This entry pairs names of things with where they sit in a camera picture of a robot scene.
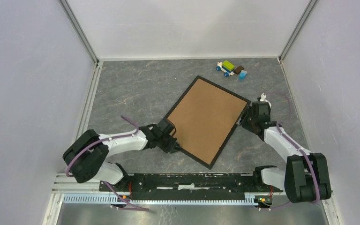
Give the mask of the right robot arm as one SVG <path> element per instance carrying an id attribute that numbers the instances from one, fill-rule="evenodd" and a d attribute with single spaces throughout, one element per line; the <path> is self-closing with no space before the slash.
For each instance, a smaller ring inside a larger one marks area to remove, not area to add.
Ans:
<path id="1" fill-rule="evenodd" d="M 292 139 L 278 121 L 271 120 L 267 101 L 254 101 L 241 114 L 238 124 L 257 135 L 285 161 L 286 167 L 258 166 L 252 186 L 264 191 L 273 186 L 286 193 L 292 203 L 318 202 L 330 199 L 332 189 L 327 159 L 322 153 L 312 153 Z"/>

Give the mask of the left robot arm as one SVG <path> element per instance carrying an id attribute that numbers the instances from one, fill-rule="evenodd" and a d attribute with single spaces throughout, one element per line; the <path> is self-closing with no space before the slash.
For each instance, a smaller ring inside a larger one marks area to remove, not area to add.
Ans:
<path id="1" fill-rule="evenodd" d="M 89 129 L 64 152 L 67 177 L 75 178 L 77 183 L 97 179 L 123 191 L 128 187 L 128 174 L 119 163 L 110 163 L 107 158 L 129 151 L 160 148 L 165 153 L 173 153 L 181 149 L 174 136 L 176 127 L 168 119 L 139 126 L 128 117 L 122 118 L 134 127 L 132 131 L 107 135 Z"/>

